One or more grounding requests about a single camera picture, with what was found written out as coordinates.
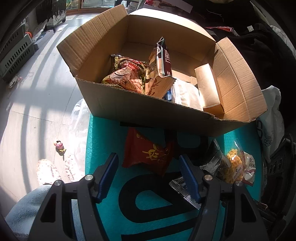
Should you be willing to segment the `clear bag yellow waffle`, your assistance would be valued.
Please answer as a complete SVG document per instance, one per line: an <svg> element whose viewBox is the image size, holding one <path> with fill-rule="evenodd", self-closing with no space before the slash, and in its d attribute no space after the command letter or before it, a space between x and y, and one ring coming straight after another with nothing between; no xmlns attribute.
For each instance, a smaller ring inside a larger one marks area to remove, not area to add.
<svg viewBox="0 0 296 241"><path fill-rule="evenodd" d="M226 159L221 162L218 168L218 177L229 184L242 181L246 164L243 148L237 139L233 141L230 150L224 157Z"/></svg>

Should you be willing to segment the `white red plum snack bag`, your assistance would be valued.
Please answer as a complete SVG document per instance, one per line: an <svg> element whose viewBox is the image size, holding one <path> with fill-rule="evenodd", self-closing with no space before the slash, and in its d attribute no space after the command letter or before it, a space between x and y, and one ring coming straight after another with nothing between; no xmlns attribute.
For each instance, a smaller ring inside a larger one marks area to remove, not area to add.
<svg viewBox="0 0 296 241"><path fill-rule="evenodd" d="M247 185L253 186L255 180L256 164L252 155L244 152L245 167L243 171L243 182Z"/></svg>

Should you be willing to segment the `silver grey snack packet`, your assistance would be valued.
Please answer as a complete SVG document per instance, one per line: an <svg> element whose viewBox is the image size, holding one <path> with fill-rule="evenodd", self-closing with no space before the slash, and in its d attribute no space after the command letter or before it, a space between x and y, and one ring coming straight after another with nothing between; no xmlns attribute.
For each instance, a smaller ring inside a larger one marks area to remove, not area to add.
<svg viewBox="0 0 296 241"><path fill-rule="evenodd" d="M214 176L223 159L223 152L215 139L211 141L202 160L206 158L210 158L206 164L195 166L187 156L181 155L179 157L179 169L182 176L171 180L169 183L173 190L197 210L201 208L201 204L207 195L203 177L208 174Z"/></svg>

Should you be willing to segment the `red gold snack packet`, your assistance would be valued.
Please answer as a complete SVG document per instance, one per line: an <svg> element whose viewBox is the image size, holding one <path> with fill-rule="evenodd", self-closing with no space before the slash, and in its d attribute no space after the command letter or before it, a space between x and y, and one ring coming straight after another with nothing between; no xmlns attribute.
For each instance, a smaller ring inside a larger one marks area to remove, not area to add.
<svg viewBox="0 0 296 241"><path fill-rule="evenodd" d="M171 143L157 145L141 135L135 128L129 128L125 141L122 166L130 168L145 164L155 172L163 172L171 161Z"/></svg>

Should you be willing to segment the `blue blueberry drink tube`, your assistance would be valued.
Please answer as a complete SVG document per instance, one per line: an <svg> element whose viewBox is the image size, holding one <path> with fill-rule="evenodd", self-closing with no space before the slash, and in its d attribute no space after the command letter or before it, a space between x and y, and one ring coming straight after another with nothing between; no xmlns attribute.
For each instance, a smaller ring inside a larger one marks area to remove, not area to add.
<svg viewBox="0 0 296 241"><path fill-rule="evenodd" d="M171 88L165 93L165 95L163 96L163 100L167 100L170 102L174 102L174 98L171 92Z"/></svg>

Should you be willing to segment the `dark brown snack packet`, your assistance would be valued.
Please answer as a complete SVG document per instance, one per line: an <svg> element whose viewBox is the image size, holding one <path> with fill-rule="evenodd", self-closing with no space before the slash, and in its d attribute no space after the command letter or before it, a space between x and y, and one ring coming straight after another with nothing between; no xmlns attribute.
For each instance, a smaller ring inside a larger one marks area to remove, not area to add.
<svg viewBox="0 0 296 241"><path fill-rule="evenodd" d="M145 74L145 95L163 98L175 80L165 38L161 37L149 56Z"/></svg>

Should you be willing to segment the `grey fleece blanket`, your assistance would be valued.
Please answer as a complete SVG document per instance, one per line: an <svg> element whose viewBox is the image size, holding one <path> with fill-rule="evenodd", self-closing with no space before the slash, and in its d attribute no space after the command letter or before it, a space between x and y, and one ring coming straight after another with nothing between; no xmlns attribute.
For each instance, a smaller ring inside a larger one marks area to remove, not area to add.
<svg viewBox="0 0 296 241"><path fill-rule="evenodd" d="M18 240L27 240L33 221L40 209L50 185L45 184L24 196L5 218L9 228Z"/></svg>

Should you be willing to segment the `small pink toy figure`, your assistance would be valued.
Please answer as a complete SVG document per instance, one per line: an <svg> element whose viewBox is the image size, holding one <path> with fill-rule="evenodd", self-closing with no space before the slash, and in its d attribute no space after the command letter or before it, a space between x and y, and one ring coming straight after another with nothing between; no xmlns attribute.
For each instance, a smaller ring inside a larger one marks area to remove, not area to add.
<svg viewBox="0 0 296 241"><path fill-rule="evenodd" d="M63 156L66 152L66 149L63 145L63 143L61 141L56 141L54 143L54 146L55 146L55 149L56 149L56 152L60 155L60 156Z"/></svg>

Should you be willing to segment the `teal foam mat black print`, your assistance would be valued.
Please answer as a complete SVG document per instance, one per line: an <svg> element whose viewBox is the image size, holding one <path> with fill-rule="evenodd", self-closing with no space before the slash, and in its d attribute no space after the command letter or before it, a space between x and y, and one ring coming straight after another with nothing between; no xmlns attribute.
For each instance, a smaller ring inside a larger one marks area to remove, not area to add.
<svg viewBox="0 0 296 241"><path fill-rule="evenodd" d="M171 161L163 172L145 164L122 166L128 127L118 121L90 117L86 144L85 172L91 174L116 153L119 166L107 197L97 206L110 240L187 240L199 211L170 187L181 177L179 156L203 165L211 138L165 131L156 125L135 128L157 145L171 143Z"/></svg>

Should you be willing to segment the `white plastic shopping bag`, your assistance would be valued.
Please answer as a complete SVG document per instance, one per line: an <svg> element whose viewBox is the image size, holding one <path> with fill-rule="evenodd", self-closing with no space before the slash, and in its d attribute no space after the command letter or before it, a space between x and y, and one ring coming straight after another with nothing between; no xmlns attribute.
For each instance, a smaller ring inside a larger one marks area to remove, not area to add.
<svg viewBox="0 0 296 241"><path fill-rule="evenodd" d="M263 156L267 163L276 151L285 134L283 117L279 110L281 102L280 90L273 85L262 90L267 111L256 119L257 131L262 142Z"/></svg>

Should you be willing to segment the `brown cardboard box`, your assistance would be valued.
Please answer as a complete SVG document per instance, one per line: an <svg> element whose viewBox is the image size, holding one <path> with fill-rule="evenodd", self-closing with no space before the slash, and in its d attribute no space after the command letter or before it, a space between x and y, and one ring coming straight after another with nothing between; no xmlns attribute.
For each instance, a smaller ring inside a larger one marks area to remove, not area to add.
<svg viewBox="0 0 296 241"><path fill-rule="evenodd" d="M111 70L111 55L145 61L164 37L173 76L187 80L209 64L220 89L224 115L182 106L101 83ZM58 45L94 116L126 126L171 127L210 137L232 131L267 111L260 86L243 56L228 38L215 41L195 22L156 9L128 14L119 5L81 25Z"/></svg>

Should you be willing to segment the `grey green plastic crate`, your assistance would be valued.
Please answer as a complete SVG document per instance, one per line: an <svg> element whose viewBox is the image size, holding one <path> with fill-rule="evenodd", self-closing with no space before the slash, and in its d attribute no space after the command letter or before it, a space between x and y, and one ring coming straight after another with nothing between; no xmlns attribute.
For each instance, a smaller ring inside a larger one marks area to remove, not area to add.
<svg viewBox="0 0 296 241"><path fill-rule="evenodd" d="M25 34L2 59L1 79L5 82L10 82L34 53L34 43L29 34Z"/></svg>

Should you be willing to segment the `small red wrapper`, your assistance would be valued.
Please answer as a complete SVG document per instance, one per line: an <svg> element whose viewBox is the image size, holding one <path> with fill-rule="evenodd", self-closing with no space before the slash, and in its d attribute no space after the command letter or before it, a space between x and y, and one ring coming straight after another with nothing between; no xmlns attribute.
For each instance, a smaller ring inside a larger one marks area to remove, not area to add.
<svg viewBox="0 0 296 241"><path fill-rule="evenodd" d="M217 27L205 27L208 30L218 29L225 32L232 33L234 36L239 37L240 35L234 30L232 27L226 27L226 26L217 26Z"/></svg>

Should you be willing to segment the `pile of dark clothes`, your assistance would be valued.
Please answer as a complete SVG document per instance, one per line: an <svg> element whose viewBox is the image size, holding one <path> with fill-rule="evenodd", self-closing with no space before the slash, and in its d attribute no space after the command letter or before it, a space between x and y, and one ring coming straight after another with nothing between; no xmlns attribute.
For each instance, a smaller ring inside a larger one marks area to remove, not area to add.
<svg viewBox="0 0 296 241"><path fill-rule="evenodd" d="M202 27L232 27L240 35L218 29L206 31L216 41L228 38L254 73L259 86L279 88L283 95L295 92L295 57L291 49L255 12L250 1L214 3L189 1L192 20Z"/></svg>

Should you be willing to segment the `black folded panel heater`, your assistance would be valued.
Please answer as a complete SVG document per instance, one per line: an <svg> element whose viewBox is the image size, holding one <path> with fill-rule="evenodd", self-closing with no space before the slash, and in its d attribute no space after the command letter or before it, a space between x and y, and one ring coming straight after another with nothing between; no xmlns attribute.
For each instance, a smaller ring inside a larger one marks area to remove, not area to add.
<svg viewBox="0 0 296 241"><path fill-rule="evenodd" d="M37 23L46 22L46 28L53 29L66 21L66 0L47 0L36 7Z"/></svg>

